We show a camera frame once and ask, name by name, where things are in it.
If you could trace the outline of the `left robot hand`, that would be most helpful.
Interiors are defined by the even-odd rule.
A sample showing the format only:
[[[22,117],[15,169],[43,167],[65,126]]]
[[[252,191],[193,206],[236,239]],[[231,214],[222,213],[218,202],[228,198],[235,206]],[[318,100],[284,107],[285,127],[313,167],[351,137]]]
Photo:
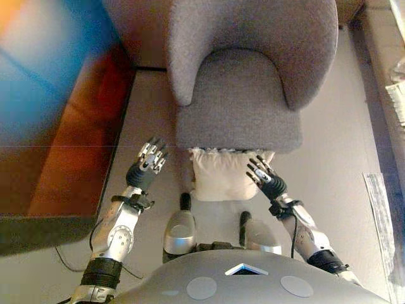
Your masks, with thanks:
[[[152,137],[141,147],[135,161],[126,174],[127,186],[146,192],[166,163],[166,144],[160,138]]]

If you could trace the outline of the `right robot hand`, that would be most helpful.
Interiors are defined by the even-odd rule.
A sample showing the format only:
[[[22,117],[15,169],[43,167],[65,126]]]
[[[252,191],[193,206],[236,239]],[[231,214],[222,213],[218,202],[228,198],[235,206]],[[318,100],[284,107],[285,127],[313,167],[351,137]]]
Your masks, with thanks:
[[[270,164],[260,155],[250,158],[246,175],[261,192],[271,201],[287,192],[285,181],[274,171]]]

